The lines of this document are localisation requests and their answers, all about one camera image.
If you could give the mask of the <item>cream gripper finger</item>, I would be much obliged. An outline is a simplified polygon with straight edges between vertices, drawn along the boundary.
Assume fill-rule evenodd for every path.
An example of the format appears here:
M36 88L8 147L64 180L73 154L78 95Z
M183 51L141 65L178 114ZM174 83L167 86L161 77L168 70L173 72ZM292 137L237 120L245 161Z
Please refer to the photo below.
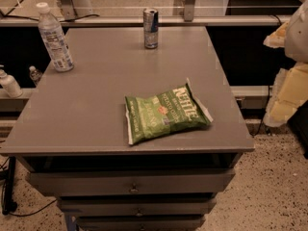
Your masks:
M269 127L285 124L307 100L308 64L296 63L289 70L281 68L274 80L264 123Z
M270 48L284 48L285 47L285 36L289 22L283 23L273 33L266 36L263 44Z

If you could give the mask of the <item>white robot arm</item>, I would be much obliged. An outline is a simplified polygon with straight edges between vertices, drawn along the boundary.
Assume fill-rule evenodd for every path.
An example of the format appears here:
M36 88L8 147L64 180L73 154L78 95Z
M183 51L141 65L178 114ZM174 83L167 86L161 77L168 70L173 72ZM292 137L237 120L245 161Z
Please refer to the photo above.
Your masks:
M265 38L264 45L283 48L285 55L295 61L291 69L279 70L266 107L265 124L279 127L308 100L308 0Z

